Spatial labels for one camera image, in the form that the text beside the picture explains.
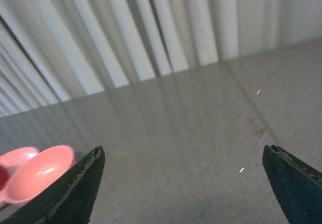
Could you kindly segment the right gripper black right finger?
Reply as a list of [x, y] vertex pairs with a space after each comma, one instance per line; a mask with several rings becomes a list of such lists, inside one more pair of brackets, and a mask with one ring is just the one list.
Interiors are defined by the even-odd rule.
[[266, 145], [263, 167], [289, 223], [321, 223], [321, 172], [277, 145]]

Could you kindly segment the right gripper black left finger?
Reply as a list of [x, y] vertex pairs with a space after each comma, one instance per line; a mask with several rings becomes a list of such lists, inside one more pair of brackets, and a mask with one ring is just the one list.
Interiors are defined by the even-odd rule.
[[104, 165], [98, 146], [2, 223], [89, 223]]

